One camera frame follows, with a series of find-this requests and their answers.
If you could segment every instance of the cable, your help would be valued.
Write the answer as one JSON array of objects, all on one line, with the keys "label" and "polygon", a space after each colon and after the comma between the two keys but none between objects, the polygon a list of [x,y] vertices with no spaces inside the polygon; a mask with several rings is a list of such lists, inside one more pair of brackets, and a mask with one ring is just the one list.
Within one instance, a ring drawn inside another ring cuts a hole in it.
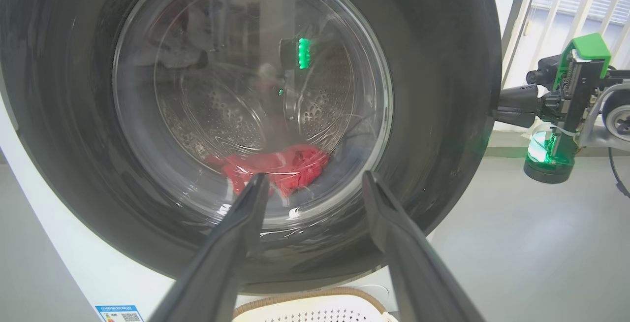
[{"label": "cable", "polygon": [[615,163],[612,160],[612,147],[608,147],[608,159],[610,160],[610,169],[612,169],[612,175],[615,176],[615,180],[617,181],[617,184],[616,184],[617,189],[619,189],[619,191],[622,192],[623,195],[630,198],[630,193],[628,192],[628,189],[626,189],[626,186],[624,185],[624,183],[621,182],[621,179],[619,178],[619,175],[617,174],[617,170],[615,169]]}]

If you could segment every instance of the red cloth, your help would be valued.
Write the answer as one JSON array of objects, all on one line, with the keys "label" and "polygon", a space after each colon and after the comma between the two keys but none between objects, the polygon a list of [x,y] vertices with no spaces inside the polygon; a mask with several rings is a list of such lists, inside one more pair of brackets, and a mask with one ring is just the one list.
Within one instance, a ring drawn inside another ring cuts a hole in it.
[{"label": "red cloth", "polygon": [[328,155],[312,145],[294,145],[273,154],[252,156],[231,155],[225,159],[208,156],[209,163],[222,165],[221,170],[232,181],[234,192],[240,194],[256,173],[266,172],[269,182],[283,196],[305,188],[328,164]]}]

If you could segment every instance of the robotic hand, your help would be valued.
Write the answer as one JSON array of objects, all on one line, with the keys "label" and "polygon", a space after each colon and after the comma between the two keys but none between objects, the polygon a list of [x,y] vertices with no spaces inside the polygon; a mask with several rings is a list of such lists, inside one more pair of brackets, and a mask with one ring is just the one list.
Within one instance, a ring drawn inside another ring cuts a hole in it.
[{"label": "robotic hand", "polygon": [[[527,149],[524,170],[530,178],[566,181],[582,147],[630,151],[630,82],[624,83],[630,70],[609,63],[600,34],[577,37],[562,55],[540,60],[538,70],[527,73],[528,86],[501,91],[498,122],[531,127],[536,116],[545,122],[534,129]],[[538,98],[537,85],[549,93]],[[600,114],[603,124],[597,122]]]}]

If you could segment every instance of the energy label sticker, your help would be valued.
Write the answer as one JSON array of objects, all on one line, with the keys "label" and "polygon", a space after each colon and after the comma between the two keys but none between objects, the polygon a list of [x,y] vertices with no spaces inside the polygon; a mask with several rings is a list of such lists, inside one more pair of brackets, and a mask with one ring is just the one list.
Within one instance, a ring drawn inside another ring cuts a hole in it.
[{"label": "energy label sticker", "polygon": [[105,322],[144,322],[134,305],[96,306]]}]

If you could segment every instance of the washing machine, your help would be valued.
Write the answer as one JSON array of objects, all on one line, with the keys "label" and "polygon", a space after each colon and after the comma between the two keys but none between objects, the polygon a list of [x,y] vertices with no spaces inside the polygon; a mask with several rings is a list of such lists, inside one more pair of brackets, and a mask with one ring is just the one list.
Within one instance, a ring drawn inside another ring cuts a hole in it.
[{"label": "washing machine", "polygon": [[386,266],[362,172],[426,233],[470,182],[499,29],[495,0],[0,0],[1,145],[93,306],[148,318],[261,171],[241,300],[344,284]]}]

